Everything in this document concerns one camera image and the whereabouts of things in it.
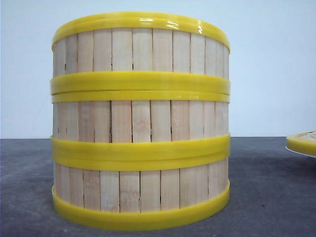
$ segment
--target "dark gray surface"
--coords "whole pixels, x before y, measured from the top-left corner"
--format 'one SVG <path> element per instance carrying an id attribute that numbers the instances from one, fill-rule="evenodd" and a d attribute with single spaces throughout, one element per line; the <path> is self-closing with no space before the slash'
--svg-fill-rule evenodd
<path id="1" fill-rule="evenodd" d="M 191 225 L 151 232 L 83 227 L 52 206 L 48 139 L 1 140 L 1 236 L 315 236 L 316 159 L 285 150 L 285 138 L 232 138 L 229 204 Z"/>

